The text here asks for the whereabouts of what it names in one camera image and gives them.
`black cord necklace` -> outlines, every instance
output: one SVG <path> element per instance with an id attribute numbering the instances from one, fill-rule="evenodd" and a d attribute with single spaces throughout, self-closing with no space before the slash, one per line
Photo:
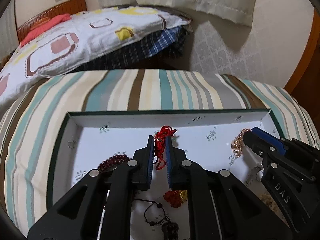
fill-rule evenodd
<path id="1" fill-rule="evenodd" d="M 168 215 L 165 213 L 163 205 L 161 203 L 157 203 L 156 201 L 151 201 L 151 200 L 140 199 L 140 198 L 135 198 L 133 200 L 151 203 L 151 205 L 147 207 L 147 209 L 145 210 L 145 212 L 143 214 L 145 222 L 148 223 L 152 227 L 157 226 L 157 225 L 162 225 L 162 232 L 164 234 L 164 240 L 178 240 L 179 226 L 177 223 L 171 222 L 171 220 L 168 218 Z M 152 207 L 153 204 L 156 204 L 157 208 L 161 208 L 163 211 L 163 214 L 164 214 L 164 218 L 162 218 L 158 222 L 154 222 L 154 221 L 149 222 L 146 217 L 146 212 L 148 211 L 148 209 L 150 207 Z"/>

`box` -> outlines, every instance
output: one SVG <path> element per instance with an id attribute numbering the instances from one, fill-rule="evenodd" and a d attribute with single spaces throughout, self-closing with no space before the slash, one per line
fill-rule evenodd
<path id="1" fill-rule="evenodd" d="M 234 157 L 231 141 L 241 129 L 259 127 L 280 138 L 283 133 L 271 110 L 178 110 L 135 112 L 69 112 L 61 125 L 52 153 L 48 179 L 48 201 L 56 203 L 88 171 L 115 154 L 133 157 L 146 147 L 149 135 L 162 126 L 177 129 L 173 146 L 183 149 L 188 159 L 209 171 L 227 169 L 256 195 L 264 186 L 255 178 L 261 158 L 249 148 Z M 151 189 L 137 197 L 161 202 L 172 221 L 178 223 L 179 239 L 188 239 L 188 204 L 172 208 L 163 199 L 169 190 L 166 167 L 152 175 Z M 134 201 L 131 217 L 132 239 L 163 239 L 161 226 L 150 227 L 143 213 L 149 203 Z M 148 210 L 149 221 L 163 218 L 161 210 Z"/>

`silver screw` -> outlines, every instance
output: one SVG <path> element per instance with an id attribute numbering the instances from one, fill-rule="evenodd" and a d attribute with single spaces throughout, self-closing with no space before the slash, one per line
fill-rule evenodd
<path id="1" fill-rule="evenodd" d="M 192 162 L 189 160 L 184 160 L 184 161 L 182 161 L 181 164 L 182 164 L 182 166 L 189 167 L 189 166 L 191 166 Z"/>
<path id="2" fill-rule="evenodd" d="M 228 177 L 230 175 L 230 172 L 228 170 L 221 170 L 220 175 L 222 177 Z"/>
<path id="3" fill-rule="evenodd" d="M 92 171 L 90 171 L 89 175 L 91 177 L 97 177 L 99 175 L 99 171 L 98 170 L 92 170 Z"/>
<path id="4" fill-rule="evenodd" d="M 136 165 L 138 164 L 138 162 L 137 162 L 136 160 L 129 160 L 129 161 L 127 162 L 127 164 L 128 164 L 128 166 L 130 166 L 130 167 L 134 167 L 134 166 L 136 166 Z"/>

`red rope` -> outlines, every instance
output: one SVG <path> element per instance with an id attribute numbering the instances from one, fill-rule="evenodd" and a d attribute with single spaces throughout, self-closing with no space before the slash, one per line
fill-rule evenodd
<path id="1" fill-rule="evenodd" d="M 173 134 L 177 130 L 172 129 L 170 126 L 163 126 L 160 130 L 160 132 L 157 132 L 155 135 L 155 156 L 157 157 L 157 161 L 155 163 L 158 163 L 156 166 L 156 170 L 159 171 L 165 167 L 165 160 L 163 159 L 163 152 L 165 148 L 165 138 L 166 136 L 174 137 Z"/>

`patterned wallpaper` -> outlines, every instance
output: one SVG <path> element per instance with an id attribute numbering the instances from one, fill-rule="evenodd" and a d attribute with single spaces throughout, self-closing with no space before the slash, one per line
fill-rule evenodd
<path id="1" fill-rule="evenodd" d="M 307 44 L 314 9 L 308 0 L 256 0 L 252 28 L 186 12 L 194 19 L 194 34 L 184 57 L 169 64 L 284 87 Z"/>

